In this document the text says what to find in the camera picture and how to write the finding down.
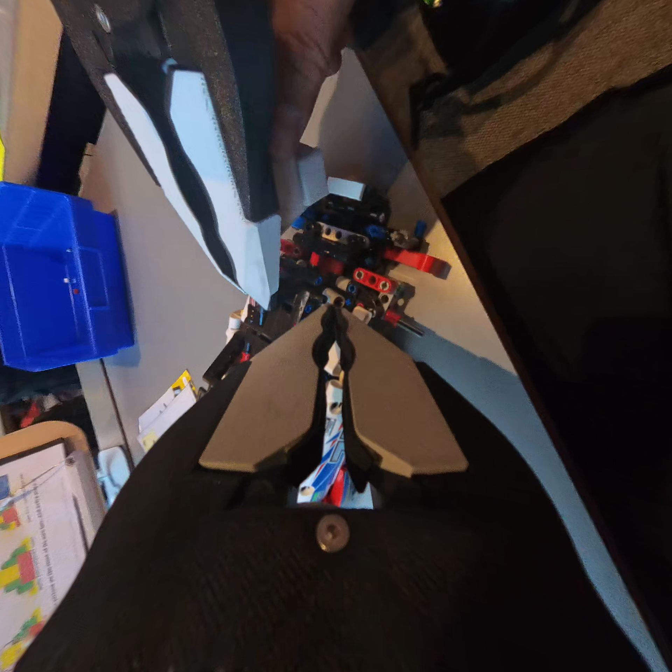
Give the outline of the person's right hand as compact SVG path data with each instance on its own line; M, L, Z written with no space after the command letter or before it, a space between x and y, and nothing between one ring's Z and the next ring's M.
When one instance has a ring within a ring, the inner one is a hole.
M277 93L271 154L293 159L327 78L341 66L354 1L273 1Z

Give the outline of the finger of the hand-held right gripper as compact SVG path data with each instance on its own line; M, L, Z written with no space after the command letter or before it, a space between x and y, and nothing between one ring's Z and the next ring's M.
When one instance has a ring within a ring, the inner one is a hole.
M202 182L180 148L169 119L168 76L167 107L159 105L157 121L151 117L148 104L141 103L117 74L106 75L105 82L169 203L216 269L231 271L228 253L221 243L214 242L214 215L206 204Z
M217 267L218 272L261 308L269 308L280 281L280 215L253 222L244 214L205 76L178 68L172 58L163 69L171 85L169 119L202 182L214 215L214 242L223 245L232 265L231 271Z

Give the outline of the wooden document board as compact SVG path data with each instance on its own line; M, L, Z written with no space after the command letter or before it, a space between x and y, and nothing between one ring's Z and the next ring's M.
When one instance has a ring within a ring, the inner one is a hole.
M96 467L84 432L62 421L32 425L1 437L1 461L55 443L64 444L66 454L74 459L77 468L75 502L79 508L88 548L84 564L105 516L105 500L97 482ZM16 667L21 671L83 671L88 669L85 660L89 658L92 643L90 638L82 634L80 627L68 627L61 623L63 600L40 634L21 656L13 671Z

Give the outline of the toy brick race car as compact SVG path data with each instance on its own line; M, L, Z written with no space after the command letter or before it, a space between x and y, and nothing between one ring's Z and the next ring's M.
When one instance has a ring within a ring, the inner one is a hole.
M330 189L329 195L295 220L288 237L280 241L280 287L265 309L263 327L258 331L242 324L243 309L232 314L226 345L204 375L210 388L231 378L232 399L252 357L320 307L330 306L322 320L323 334L313 347L315 362L323 369L307 437L285 460L272 459L257 472L199 465L201 471L230 488L231 505L251 499L259 490L260 499L295 491L300 503L342 506L349 491L366 492L388 476L405 478L381 470L370 478L354 478L348 466L343 428L345 373L336 310L351 313L390 341L394 328L408 328L405 310L413 295L412 287L390 276L390 267L406 265L442 278L448 266L426 253L424 224L418 223L411 232L390 226L386 197L366 187L352 196L335 186ZM217 416L217 425L224 411Z

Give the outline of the grey desk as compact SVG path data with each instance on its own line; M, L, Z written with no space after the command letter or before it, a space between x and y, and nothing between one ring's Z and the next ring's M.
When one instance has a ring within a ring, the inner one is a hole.
M485 415L541 480L565 523L589 578L653 671L664 663L661 635L644 616L642 598L626 588L616 551L597 531L579 477L570 476L515 365L468 277L367 79L357 55L345 49L341 69L319 94L302 141L323 151L327 172L388 192L392 222L429 224L429 251L450 265L446 280L410 271L394 276L416 288L409 313L423 337L401 331L398 342L427 362ZM112 114L105 112L81 195L113 212L124 252L135 344L102 364L77 366L100 448L130 449L138 463L139 416L187 369L195 382L224 346L229 315L245 297L207 260L136 154Z

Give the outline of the blue plastic bin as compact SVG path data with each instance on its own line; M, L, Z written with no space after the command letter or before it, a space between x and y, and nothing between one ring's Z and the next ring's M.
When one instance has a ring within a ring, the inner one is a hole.
M27 372L134 345L116 219L78 196L1 182L1 357Z

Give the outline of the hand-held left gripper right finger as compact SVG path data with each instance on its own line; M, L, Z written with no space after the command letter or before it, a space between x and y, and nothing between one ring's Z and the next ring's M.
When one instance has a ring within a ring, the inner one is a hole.
M377 470L405 478L464 473L468 460L415 362L339 308L336 325L353 477L370 478Z

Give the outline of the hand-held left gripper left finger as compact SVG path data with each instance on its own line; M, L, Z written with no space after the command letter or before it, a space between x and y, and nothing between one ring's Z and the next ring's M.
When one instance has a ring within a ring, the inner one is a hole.
M323 367L313 347L330 306L320 307L248 362L243 379L199 459L203 468L257 472L307 437Z

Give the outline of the printed instruction sheet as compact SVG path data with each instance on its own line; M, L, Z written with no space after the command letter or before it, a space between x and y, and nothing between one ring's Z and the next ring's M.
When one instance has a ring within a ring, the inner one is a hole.
M12 671L87 553L77 468L62 443L1 461L1 670Z

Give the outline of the white instruction booklet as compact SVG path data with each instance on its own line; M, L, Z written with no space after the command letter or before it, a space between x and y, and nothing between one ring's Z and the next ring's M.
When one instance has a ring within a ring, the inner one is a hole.
M197 398L193 388L188 385L174 392L167 390L164 395L139 418L138 442L147 453L161 436L175 424L190 408Z

